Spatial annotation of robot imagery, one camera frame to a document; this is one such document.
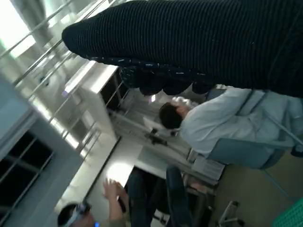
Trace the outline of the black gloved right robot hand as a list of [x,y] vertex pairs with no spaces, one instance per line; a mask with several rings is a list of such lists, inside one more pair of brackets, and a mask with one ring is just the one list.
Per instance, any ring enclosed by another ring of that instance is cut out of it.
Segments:
[[134,0],[69,25],[62,41],[144,95],[221,84],[303,96],[300,0]]

